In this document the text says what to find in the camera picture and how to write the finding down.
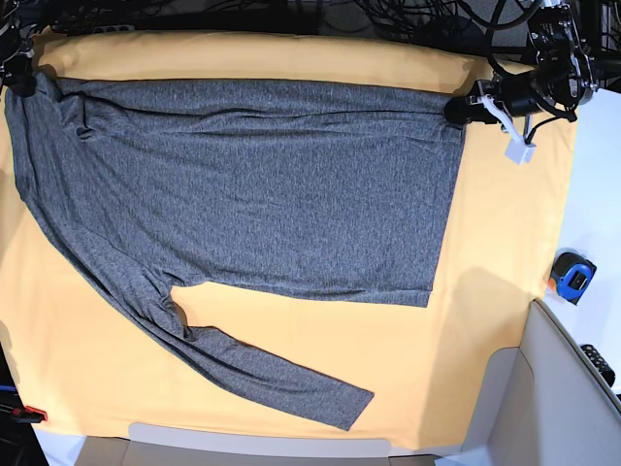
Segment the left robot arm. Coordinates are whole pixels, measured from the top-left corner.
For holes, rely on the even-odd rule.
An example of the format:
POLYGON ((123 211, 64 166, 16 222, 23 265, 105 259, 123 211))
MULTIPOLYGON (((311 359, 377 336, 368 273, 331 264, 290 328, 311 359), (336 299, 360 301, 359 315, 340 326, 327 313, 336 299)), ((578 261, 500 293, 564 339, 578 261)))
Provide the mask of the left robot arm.
POLYGON ((476 81, 467 95, 450 99, 444 107, 448 122, 495 124, 501 121, 500 116, 514 119, 537 113, 576 121, 577 108, 591 98, 598 85, 571 4, 535 1, 523 18, 528 24, 536 67, 513 74, 489 52, 493 77, 476 81))

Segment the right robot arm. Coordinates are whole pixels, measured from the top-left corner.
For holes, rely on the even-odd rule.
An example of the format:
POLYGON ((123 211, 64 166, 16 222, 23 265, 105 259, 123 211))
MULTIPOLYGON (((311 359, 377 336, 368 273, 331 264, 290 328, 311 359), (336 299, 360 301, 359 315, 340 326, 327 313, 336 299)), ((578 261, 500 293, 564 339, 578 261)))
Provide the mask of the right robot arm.
POLYGON ((20 97, 35 92, 32 60, 40 1, 1 2, 1 86, 20 97))

